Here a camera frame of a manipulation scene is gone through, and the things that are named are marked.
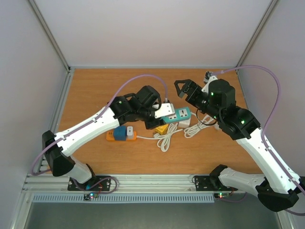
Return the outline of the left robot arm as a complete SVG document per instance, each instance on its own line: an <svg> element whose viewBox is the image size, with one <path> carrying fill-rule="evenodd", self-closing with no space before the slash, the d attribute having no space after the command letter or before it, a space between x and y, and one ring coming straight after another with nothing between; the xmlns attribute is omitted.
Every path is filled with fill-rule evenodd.
<svg viewBox="0 0 305 229"><path fill-rule="evenodd" d="M146 85L137 93L115 97L97 114L68 130L56 134L50 130L46 131L42 134L42 147L52 175L67 175L85 190L94 188L96 175L92 168L73 158L73 153L100 134L127 122L143 121L146 129L163 124L155 115L157 108L153 107L161 103L160 94L153 87Z"/></svg>

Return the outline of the teal power strip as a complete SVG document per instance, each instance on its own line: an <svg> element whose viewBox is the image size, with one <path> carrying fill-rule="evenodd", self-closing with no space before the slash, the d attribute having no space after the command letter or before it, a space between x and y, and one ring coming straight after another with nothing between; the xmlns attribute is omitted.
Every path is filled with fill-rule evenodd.
<svg viewBox="0 0 305 229"><path fill-rule="evenodd" d="M162 120L166 124L178 123L180 121L185 121L191 118L191 111L189 107L182 107L175 109L175 113L169 116L162 117Z"/></svg>

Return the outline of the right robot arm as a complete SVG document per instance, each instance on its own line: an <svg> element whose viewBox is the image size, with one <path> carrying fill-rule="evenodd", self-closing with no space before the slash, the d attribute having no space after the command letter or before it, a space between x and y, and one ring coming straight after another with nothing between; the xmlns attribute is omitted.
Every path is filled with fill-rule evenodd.
<svg viewBox="0 0 305 229"><path fill-rule="evenodd" d="M264 145L267 140L261 139L260 123L249 110L236 105L234 87L223 79L210 79L205 87L190 79L177 80L174 85L179 97L185 96L189 104L213 118L263 173L250 175L218 165L210 173L212 187L233 187L252 194L273 212L288 210L297 203L298 194L305 188L304 177L293 172L272 146Z"/></svg>

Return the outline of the blue cube socket adapter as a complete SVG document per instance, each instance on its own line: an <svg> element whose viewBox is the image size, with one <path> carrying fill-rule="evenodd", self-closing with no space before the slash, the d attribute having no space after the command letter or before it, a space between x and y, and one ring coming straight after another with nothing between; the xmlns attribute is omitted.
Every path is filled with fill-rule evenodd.
<svg viewBox="0 0 305 229"><path fill-rule="evenodd" d="M113 130L113 138L115 141L126 140L126 126L119 126Z"/></svg>

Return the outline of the grey white plug adapter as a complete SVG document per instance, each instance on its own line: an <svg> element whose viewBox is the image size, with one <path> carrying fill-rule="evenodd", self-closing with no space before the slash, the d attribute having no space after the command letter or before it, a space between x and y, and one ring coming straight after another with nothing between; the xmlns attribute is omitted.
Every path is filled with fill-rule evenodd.
<svg viewBox="0 0 305 229"><path fill-rule="evenodd" d="M126 127L126 138L128 140L134 139L134 130L132 126Z"/></svg>

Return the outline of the yellow plug adapter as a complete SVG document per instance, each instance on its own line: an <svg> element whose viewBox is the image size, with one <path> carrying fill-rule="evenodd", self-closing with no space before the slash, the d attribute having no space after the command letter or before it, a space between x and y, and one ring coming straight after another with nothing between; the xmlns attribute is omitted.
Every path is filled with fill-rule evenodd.
<svg viewBox="0 0 305 229"><path fill-rule="evenodd" d="M165 125L161 125L155 128L156 133L160 134L160 135L164 135L167 134L167 130L168 130L169 125L165 124Z"/></svg>

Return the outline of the orange power strip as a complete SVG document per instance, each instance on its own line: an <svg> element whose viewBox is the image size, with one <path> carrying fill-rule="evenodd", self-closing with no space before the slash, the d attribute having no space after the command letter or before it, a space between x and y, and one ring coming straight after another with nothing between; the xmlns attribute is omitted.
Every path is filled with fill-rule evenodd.
<svg viewBox="0 0 305 229"><path fill-rule="evenodd" d="M127 141L127 142L132 142L135 141L137 139L137 132L134 131L133 132L133 137L129 138L126 135L118 135L118 136L114 136L114 131L108 131L106 132L106 140L109 142L118 142L118 141Z"/></svg>

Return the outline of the white cube socket adapter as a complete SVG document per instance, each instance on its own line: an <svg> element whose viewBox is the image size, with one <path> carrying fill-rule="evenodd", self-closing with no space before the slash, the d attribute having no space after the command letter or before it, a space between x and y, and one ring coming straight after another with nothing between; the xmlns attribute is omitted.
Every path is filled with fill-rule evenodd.
<svg viewBox="0 0 305 229"><path fill-rule="evenodd" d="M190 126L190 123L191 123L191 118L180 121L180 122L178 123L178 126L179 126L180 128L185 129L185 128L188 128L188 127Z"/></svg>

